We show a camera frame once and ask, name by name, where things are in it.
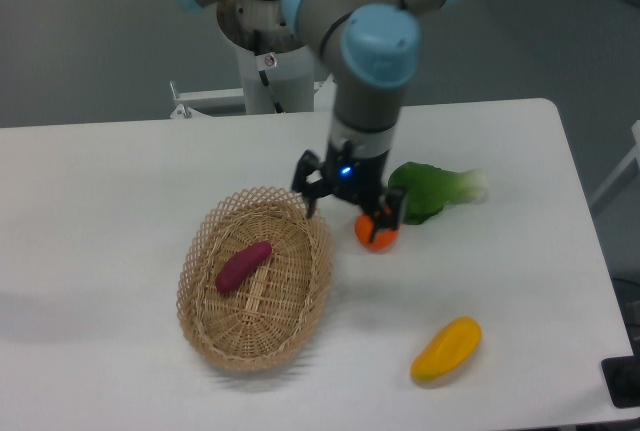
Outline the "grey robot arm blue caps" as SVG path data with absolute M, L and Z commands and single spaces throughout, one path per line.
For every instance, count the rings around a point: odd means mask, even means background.
M 177 0 L 188 10 L 226 0 Z M 358 206 L 375 231 L 397 229 L 404 191 L 382 182 L 401 101 L 420 61 L 418 17 L 457 0 L 247 0 L 235 16 L 252 51 L 310 49 L 336 81 L 327 152 L 306 151 L 292 189 L 314 210 L 332 195 Z

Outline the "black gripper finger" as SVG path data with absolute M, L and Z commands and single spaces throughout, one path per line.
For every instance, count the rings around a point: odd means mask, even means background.
M 382 193 L 362 206 L 364 214 L 372 222 L 368 242 L 373 243 L 380 231 L 397 231 L 404 221 L 407 192 L 403 188 L 384 188 Z
M 313 151 L 306 150 L 298 160 L 291 190 L 301 196 L 306 206 L 307 218 L 314 216 L 317 201 L 332 193 L 331 182 L 325 173 L 325 163 Z

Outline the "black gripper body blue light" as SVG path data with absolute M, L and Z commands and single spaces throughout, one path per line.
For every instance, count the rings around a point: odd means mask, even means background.
M 382 206 L 382 175 L 389 152 L 375 157 L 357 157 L 353 146 L 339 149 L 329 143 L 321 165 L 321 196 L 334 197 L 356 205 L 363 212 L 377 212 Z

